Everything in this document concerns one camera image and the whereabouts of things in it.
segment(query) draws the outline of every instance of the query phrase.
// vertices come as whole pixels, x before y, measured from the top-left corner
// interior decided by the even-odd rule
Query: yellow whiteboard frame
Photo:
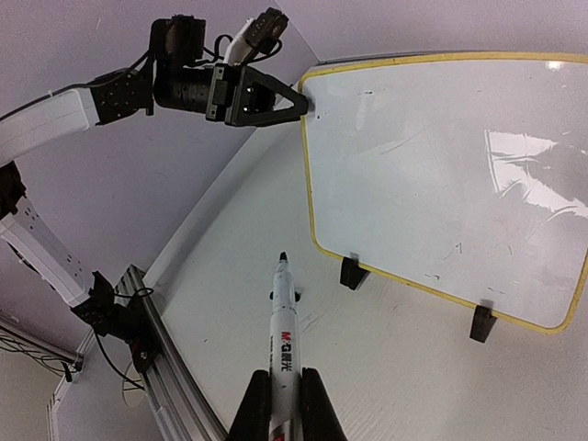
[[[302,89],[304,87],[304,83],[313,78],[315,76],[324,76],[330,74],[340,74],[343,72],[351,72],[351,71],[359,71],[363,69],[372,69],[376,67],[386,67],[386,66],[399,66],[403,64],[417,64],[423,62],[464,62],[464,61],[480,61],[480,60],[518,60],[518,61],[542,61],[542,62],[577,62],[582,64],[588,64],[588,55],[579,55],[579,54],[571,54],[571,53],[550,53],[550,52],[458,52],[458,53],[439,53],[435,55],[415,55],[415,56],[404,56],[398,58],[389,58],[385,60],[375,60],[372,62],[360,62],[360,63],[352,63],[346,64],[343,66],[336,66],[330,67],[322,70],[317,70],[313,72],[306,73],[299,82],[299,92],[302,93]],[[343,260],[343,256],[333,253],[331,251],[325,250],[322,248],[317,239],[316,239],[316,231],[314,228],[314,207],[312,205],[312,184],[311,184],[311,168],[309,162],[309,152],[308,152],[308,143],[306,138],[306,117],[302,117],[302,144],[304,148],[304,168],[306,172],[306,189],[308,193],[309,199],[309,217],[311,220],[311,236],[312,242],[317,247],[317,249],[334,259]],[[421,291],[428,292],[429,294],[433,294],[437,297],[442,299],[451,300],[459,305],[466,306],[468,308],[476,308],[477,304],[463,300],[458,297],[452,296],[451,294],[447,294],[443,291],[438,289],[427,287],[426,285],[422,285],[417,282],[413,282],[403,277],[395,276],[391,273],[387,273],[380,269],[377,269],[373,266],[368,266],[365,264],[359,264],[360,267],[366,269],[371,273],[378,274],[379,276],[390,278],[396,282],[402,283],[403,285],[407,285],[412,288],[420,289]],[[523,326],[526,329],[530,329],[531,331],[536,331],[542,334],[559,334],[563,332],[571,323],[573,316],[578,308],[578,303],[580,302],[580,297],[582,296],[582,292],[584,286],[586,284],[586,279],[588,278],[588,247],[586,249],[586,255],[584,257],[584,261],[582,264],[582,269],[580,270],[580,275],[578,277],[578,282],[576,284],[576,289],[574,290],[573,297],[571,299],[570,307],[568,308],[568,313],[566,314],[565,319],[563,322],[554,328],[546,328],[543,326],[539,326],[538,324],[534,324],[531,322],[527,322],[525,320],[513,317],[512,315],[508,315],[498,311],[492,311],[492,315],[496,318],[501,320],[505,320],[506,322],[510,322],[513,324],[518,324],[519,326]]]

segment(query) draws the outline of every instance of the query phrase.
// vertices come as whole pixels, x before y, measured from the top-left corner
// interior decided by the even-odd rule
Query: marker
[[[270,441],[296,441],[300,434],[300,353],[296,293],[282,253],[274,276],[269,372],[272,379]]]

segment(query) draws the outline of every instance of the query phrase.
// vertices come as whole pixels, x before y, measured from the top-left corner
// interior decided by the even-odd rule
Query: metal frame
[[[77,371],[81,370],[84,364],[83,354],[70,351],[39,338],[35,334],[31,334],[16,323],[10,322],[9,318],[4,314],[0,314],[0,334],[8,335],[19,341],[22,345],[28,346],[31,349],[37,349],[48,356],[59,358],[67,365],[73,366]]]
[[[143,276],[140,269],[130,266],[119,283],[119,290],[130,295],[144,288]],[[147,297],[142,301],[162,347],[162,353],[142,375],[162,436],[165,441],[224,441],[227,429],[175,348],[153,300]]]

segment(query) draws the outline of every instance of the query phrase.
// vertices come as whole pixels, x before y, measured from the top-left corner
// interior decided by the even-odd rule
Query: gray wall
[[[46,441],[47,403],[59,377],[21,354],[0,351],[0,439]]]
[[[277,0],[324,60],[415,51],[588,52],[584,0]]]
[[[267,0],[5,0],[0,16],[0,115],[73,82],[125,67],[146,49],[151,23],[208,20],[207,43],[234,34]],[[290,24],[284,49],[259,68],[295,82],[316,58]],[[17,160],[28,196],[56,235],[115,282],[147,269],[216,175],[252,133],[157,108],[51,142]],[[86,327],[0,243],[0,309],[31,331],[75,348]]]

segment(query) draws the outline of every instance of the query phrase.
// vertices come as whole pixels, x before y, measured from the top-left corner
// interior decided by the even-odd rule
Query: wire
[[[278,40],[277,41],[277,48],[275,51],[270,52],[267,55],[264,55],[263,57],[254,58],[253,60],[251,60],[247,64],[253,64],[254,62],[264,62],[265,60],[269,60],[270,58],[276,56],[282,50],[283,47],[284,47],[284,43],[282,43],[282,40]]]
[[[204,52],[212,57],[212,60],[200,60],[198,62],[192,62],[188,64],[189,67],[199,67],[203,66],[204,64],[213,64],[218,60],[224,59],[224,55],[221,55],[221,43],[222,39],[227,39],[229,42],[232,42],[232,37],[229,34],[220,34],[214,40],[214,51],[211,51],[209,48],[204,47]]]
[[[18,112],[22,112],[23,110],[26,110],[29,107],[33,107],[38,103],[41,103],[49,98],[52,98],[56,95],[62,94],[64,92],[67,92],[68,90],[72,90],[72,89],[94,89],[97,87],[103,87],[105,85],[109,85],[111,83],[114,83],[115,81],[118,81],[120,78],[122,78],[125,75],[130,74],[130,72],[137,67],[139,64],[141,64],[143,61],[145,61],[147,59],[147,57],[149,56],[149,51],[146,51],[139,60],[137,60],[136,62],[134,62],[130,67],[128,67],[127,69],[124,69],[120,72],[119,75],[115,76],[114,78],[111,78],[109,80],[106,80],[104,83],[96,83],[93,85],[90,84],[73,84],[73,85],[67,85],[66,87],[63,87],[55,92],[51,92],[45,96],[41,96],[37,99],[33,99],[32,101],[28,102],[27,104],[18,107],[8,113],[6,113],[5,115],[3,115],[2,117],[0,117],[0,122],[4,121],[5,119],[8,119],[10,117],[12,117],[13,115],[16,115]]]
[[[41,367],[49,370],[52,374],[55,374],[59,377],[63,375],[67,375],[66,371],[62,367],[55,367],[51,366],[50,363],[59,363],[64,364],[67,366],[67,363],[56,356],[50,356],[46,353],[36,350],[30,349],[23,343],[15,340],[14,338],[7,336],[5,334],[0,334],[0,350],[4,350],[8,353],[12,354],[23,354],[25,356],[30,357],[35,363],[40,365]],[[77,372],[77,369],[72,368],[71,370],[68,368],[69,372]]]
[[[141,296],[138,296],[137,294],[139,294],[140,292],[145,291],[147,294],[143,294]],[[155,291],[153,290],[153,288],[139,288],[136,289],[135,292],[132,293],[131,296],[124,296],[122,294],[117,294],[115,292],[114,297],[120,297],[122,299],[143,299],[145,297],[149,297],[151,296]]]
[[[100,340],[100,337],[98,336],[96,331],[94,331],[94,335],[96,336],[96,341],[98,342],[98,347],[100,347],[100,352],[102,352],[102,355],[104,356],[104,358],[106,359],[108,365],[112,368],[112,370],[114,370],[119,377],[121,377],[123,380],[127,381],[128,383],[132,384],[137,389],[145,390],[145,388],[142,385],[140,385],[139,383],[137,383],[137,382],[133,381],[132,379],[130,379],[129,377],[127,377],[125,374],[120,372],[116,366],[114,366],[114,363],[112,363],[112,361],[108,357],[107,351],[104,349],[104,346],[102,346],[102,341]]]

